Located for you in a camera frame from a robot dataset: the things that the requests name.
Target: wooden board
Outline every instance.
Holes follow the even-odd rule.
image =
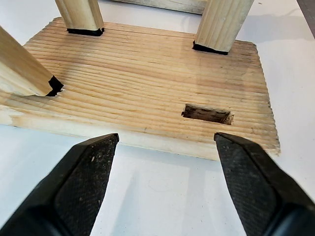
[[[236,41],[223,56],[192,50],[190,33],[104,27],[100,37],[69,34],[56,18],[30,39],[25,48],[64,90],[57,97],[0,92],[0,123],[85,137],[118,132],[126,145],[208,159],[218,157],[213,135],[219,131],[279,154],[254,44]],[[186,104],[200,118],[212,109],[212,114],[228,111],[233,121],[185,118]]]
[[[202,15],[206,0],[114,0]]]

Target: textured rubber surface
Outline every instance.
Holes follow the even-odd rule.
[[[248,236],[315,235],[315,205],[260,145],[224,133],[215,134],[215,141]]]
[[[55,198],[55,210],[74,236],[88,236],[103,202],[116,137],[89,146]]]
[[[118,141],[118,134],[109,134],[73,146],[14,212],[0,236],[90,235]]]
[[[247,236],[263,235],[277,209],[277,196],[239,145],[217,136],[226,184]]]

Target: wooden frame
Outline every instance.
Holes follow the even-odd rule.
[[[0,88],[17,95],[46,96],[58,80],[0,27]]]
[[[227,54],[253,0],[209,0],[202,14],[194,49]]]
[[[25,48],[64,91],[0,92],[0,123],[85,137],[118,132],[125,145],[208,159],[218,157],[214,133],[225,132],[279,154],[254,44],[236,40],[222,56],[192,50],[191,33],[104,27],[102,37],[69,34],[57,18],[30,39]]]
[[[55,0],[69,33],[100,36],[103,18],[97,0]]]

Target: white table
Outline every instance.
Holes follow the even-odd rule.
[[[101,1],[105,21],[196,33],[200,16]],[[21,44],[59,16],[53,0],[2,0],[0,25]],[[238,35],[257,44],[282,154],[315,199],[315,40],[295,0],[257,0]],[[0,226],[82,138],[0,125]],[[221,165],[117,146],[92,235],[244,235]]]

